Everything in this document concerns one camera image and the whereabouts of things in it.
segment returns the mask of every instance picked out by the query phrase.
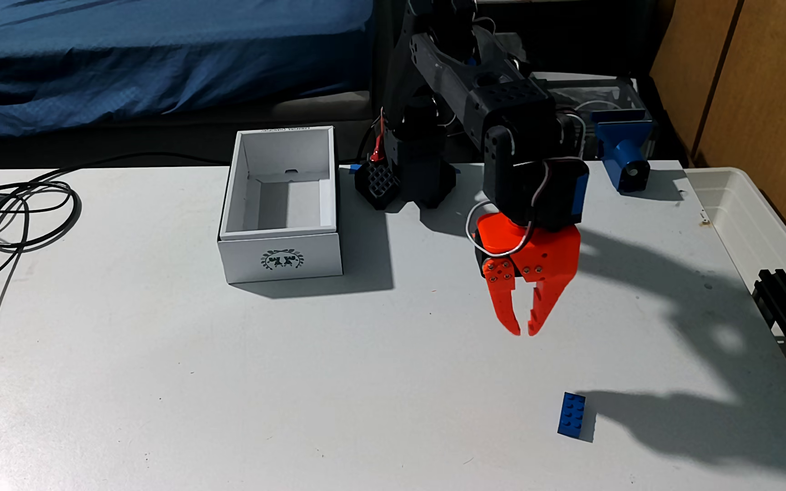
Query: white plastic container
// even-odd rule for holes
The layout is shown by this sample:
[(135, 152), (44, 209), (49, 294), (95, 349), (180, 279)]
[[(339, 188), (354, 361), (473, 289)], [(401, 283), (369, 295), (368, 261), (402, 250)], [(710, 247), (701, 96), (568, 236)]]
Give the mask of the white plastic container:
[(748, 290), (762, 269), (786, 273), (786, 225), (748, 174), (731, 167), (685, 172)]
[(333, 127), (239, 131), (217, 247), (228, 283), (342, 274)]

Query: blue bed sheet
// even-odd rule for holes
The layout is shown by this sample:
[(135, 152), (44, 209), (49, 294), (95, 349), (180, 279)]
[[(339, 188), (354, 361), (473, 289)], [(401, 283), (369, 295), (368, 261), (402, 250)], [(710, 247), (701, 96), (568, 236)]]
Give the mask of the blue bed sheet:
[(373, 0), (0, 4), (0, 136), (364, 90)]

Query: wooden cabinet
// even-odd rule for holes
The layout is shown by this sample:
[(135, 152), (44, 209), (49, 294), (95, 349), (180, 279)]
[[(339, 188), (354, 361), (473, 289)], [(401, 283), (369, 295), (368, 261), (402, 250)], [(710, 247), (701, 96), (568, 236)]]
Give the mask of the wooden cabinet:
[(748, 172), (786, 221), (786, 0), (742, 6), (696, 154)]
[(650, 76), (687, 150), (693, 149), (736, 0), (678, 0)]

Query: box logo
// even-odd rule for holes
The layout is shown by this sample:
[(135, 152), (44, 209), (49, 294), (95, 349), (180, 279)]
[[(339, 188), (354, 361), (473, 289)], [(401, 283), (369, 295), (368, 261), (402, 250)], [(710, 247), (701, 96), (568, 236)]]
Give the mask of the box logo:
[(299, 269), (305, 263), (305, 256), (295, 249), (282, 249), (279, 251), (266, 251), (261, 260), (263, 267), (275, 270), (279, 267), (292, 267)]

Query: white table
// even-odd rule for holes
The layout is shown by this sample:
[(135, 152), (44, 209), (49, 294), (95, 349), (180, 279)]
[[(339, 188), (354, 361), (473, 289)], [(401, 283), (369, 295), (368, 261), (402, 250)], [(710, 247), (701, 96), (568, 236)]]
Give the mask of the white table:
[(387, 214), (344, 171), (345, 276), (241, 287), (226, 169), (75, 172), (80, 221), (0, 309), (0, 489), (786, 490), (786, 363), (678, 164), (652, 167), (621, 196), (590, 163), (579, 272), (532, 338), (461, 236), (480, 167)]

